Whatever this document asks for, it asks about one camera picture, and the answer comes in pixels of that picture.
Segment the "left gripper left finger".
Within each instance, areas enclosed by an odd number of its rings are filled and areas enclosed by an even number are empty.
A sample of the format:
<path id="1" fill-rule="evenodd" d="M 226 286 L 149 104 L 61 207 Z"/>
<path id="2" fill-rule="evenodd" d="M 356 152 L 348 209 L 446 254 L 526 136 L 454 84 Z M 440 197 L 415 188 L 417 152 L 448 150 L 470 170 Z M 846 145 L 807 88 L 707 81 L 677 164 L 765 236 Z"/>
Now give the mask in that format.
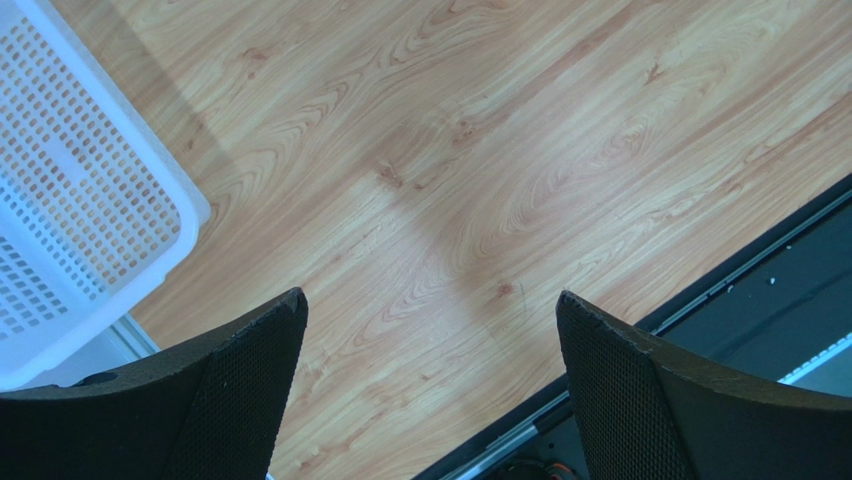
<path id="1" fill-rule="evenodd" d="M 263 479 L 308 322 L 293 288 L 119 368 L 1 396 L 5 479 Z"/>

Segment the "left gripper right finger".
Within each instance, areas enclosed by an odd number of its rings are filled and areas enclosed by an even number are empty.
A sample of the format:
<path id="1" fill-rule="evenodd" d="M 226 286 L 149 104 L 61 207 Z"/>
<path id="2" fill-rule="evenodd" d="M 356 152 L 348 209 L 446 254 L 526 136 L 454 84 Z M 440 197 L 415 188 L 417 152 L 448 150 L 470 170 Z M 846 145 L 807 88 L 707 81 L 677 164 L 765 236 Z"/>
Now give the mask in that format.
<path id="1" fill-rule="evenodd" d="M 847 479 L 851 401 L 766 380 L 570 291 L 560 347 L 593 479 Z"/>

